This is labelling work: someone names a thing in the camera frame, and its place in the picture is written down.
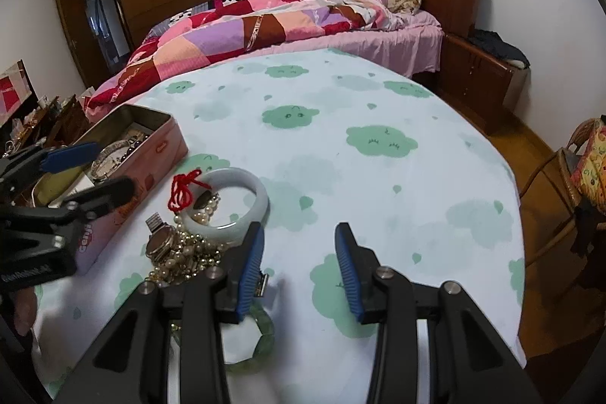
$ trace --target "red tassel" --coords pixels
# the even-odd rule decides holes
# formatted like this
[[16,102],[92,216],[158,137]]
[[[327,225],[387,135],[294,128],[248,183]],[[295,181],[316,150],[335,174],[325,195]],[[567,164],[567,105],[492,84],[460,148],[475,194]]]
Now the red tassel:
[[196,168],[189,172],[189,174],[179,174],[173,177],[173,184],[170,188],[170,201],[169,209],[174,213],[180,212],[186,207],[189,207],[193,202],[193,194],[189,189],[190,183],[195,183],[199,186],[205,187],[210,190],[212,187],[203,181],[198,181],[198,178],[202,175],[202,170]]

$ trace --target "metal screw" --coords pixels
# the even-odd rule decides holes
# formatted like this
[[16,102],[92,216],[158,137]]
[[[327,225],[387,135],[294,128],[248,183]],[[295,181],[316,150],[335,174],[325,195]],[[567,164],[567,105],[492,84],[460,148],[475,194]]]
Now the metal screw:
[[53,239],[53,247],[63,248],[66,245],[66,240],[61,235],[55,235]]
[[223,276],[223,269],[221,269],[218,266],[211,266],[209,268],[207,268],[204,273],[206,274],[206,277],[209,279],[217,279],[221,276]]
[[149,295],[154,289],[156,289],[155,283],[152,283],[151,281],[145,281],[144,283],[141,283],[139,285],[137,291],[139,291],[139,293],[141,293],[142,295]]
[[396,274],[392,268],[386,266],[377,267],[375,272],[381,279],[391,279]]
[[458,295],[461,292],[461,285],[455,281],[447,281],[444,283],[444,289],[449,295]]

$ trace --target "pink tin box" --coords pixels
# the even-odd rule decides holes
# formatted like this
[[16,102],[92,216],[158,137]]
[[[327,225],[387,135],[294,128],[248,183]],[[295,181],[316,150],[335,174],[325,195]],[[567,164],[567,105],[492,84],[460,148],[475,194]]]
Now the pink tin box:
[[[186,142],[173,116],[128,103],[96,123],[77,144],[97,142],[103,149],[137,133],[148,137],[111,173],[112,178],[132,178],[135,196],[128,204],[87,225],[76,253],[78,274],[90,269],[137,205],[187,154]],[[53,207],[69,194],[93,186],[91,178],[90,165],[47,174],[33,188],[31,198],[35,206]]]

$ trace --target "nightstand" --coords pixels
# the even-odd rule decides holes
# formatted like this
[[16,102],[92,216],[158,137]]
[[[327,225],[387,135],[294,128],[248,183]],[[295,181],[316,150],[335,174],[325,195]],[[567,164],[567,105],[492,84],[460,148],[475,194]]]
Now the nightstand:
[[518,69],[467,40],[446,34],[436,93],[485,134],[498,130],[513,109],[529,69]]

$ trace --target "human hand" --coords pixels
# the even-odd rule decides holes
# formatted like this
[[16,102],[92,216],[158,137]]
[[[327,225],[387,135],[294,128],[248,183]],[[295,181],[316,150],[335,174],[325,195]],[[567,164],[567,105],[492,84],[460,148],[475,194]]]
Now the human hand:
[[14,294],[14,328],[19,335],[27,335],[37,315],[37,298],[34,288],[25,288]]

